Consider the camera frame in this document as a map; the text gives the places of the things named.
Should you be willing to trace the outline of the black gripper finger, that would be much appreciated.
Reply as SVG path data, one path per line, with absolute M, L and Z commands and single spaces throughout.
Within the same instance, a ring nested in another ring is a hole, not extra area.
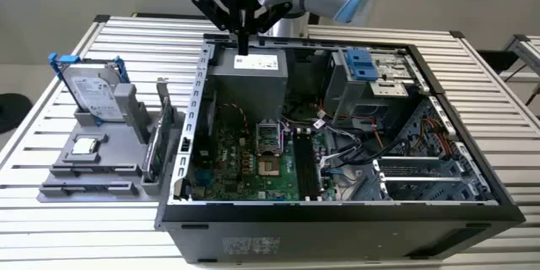
M 214 0 L 192 0 L 205 17 L 221 31 L 228 31 L 236 36 L 237 54 L 244 54 L 244 30 L 238 10 L 232 9 L 228 13 L 221 9 Z
M 273 24 L 286 15 L 293 5 L 292 2 L 285 2 L 270 6 L 264 13 L 254 17 L 254 8 L 248 8 L 245 11 L 245 19 L 242 24 L 242 54 L 248 55 L 249 37 L 257 33 L 266 32 Z

